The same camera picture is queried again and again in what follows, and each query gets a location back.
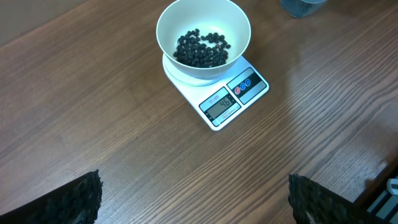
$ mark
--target wooden table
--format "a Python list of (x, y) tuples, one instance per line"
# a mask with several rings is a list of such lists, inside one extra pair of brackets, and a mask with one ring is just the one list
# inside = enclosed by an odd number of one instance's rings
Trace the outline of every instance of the wooden table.
[(396, 0), (237, 0), (271, 90), (220, 132), (164, 74), (171, 2), (88, 0), (0, 48), (0, 213), (99, 169), (97, 223), (294, 223), (288, 174), (354, 201), (394, 155)]

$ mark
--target white scale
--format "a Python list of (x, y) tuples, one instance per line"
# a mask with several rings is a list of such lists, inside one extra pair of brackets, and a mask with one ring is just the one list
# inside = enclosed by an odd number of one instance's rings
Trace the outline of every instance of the white scale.
[(167, 77), (214, 131), (219, 131), (269, 90), (269, 84), (244, 58), (217, 80), (193, 78), (163, 54)]

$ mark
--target display number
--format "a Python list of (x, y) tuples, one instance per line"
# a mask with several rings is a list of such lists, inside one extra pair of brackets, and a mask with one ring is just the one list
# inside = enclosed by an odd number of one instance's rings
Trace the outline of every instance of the display number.
[(224, 98), (224, 99), (220, 102), (220, 104), (223, 105), (223, 106), (225, 106), (225, 107), (227, 107), (227, 106), (229, 106), (231, 103), (229, 102), (229, 100), (227, 100), (226, 98)]

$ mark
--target scale label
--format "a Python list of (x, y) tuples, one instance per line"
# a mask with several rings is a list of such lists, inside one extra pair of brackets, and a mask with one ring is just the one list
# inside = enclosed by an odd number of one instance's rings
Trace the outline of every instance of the scale label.
[(207, 100), (199, 105), (200, 109), (204, 112), (214, 104), (216, 104), (222, 97), (226, 96), (228, 91), (226, 88), (218, 90), (215, 94), (211, 95)]
[(222, 122), (224, 122), (227, 118), (229, 118), (232, 114), (237, 112), (241, 108), (241, 105), (239, 103), (235, 103), (231, 107), (229, 107), (227, 110), (225, 110), (221, 115), (219, 115), (215, 120), (212, 121), (214, 126), (220, 125)]
[(201, 103), (199, 108), (213, 125), (217, 127), (232, 114), (237, 112), (237, 110), (241, 108), (241, 105), (239, 105), (235, 98), (223, 87)]

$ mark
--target digital display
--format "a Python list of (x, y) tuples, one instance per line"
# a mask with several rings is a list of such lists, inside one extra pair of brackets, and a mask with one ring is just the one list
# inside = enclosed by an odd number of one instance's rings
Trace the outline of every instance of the digital display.
[(231, 100), (229, 100), (228, 96), (222, 98), (219, 102), (217, 102), (214, 106), (207, 110), (207, 113), (213, 118), (216, 119), (222, 112), (224, 112), (227, 108), (232, 105)]

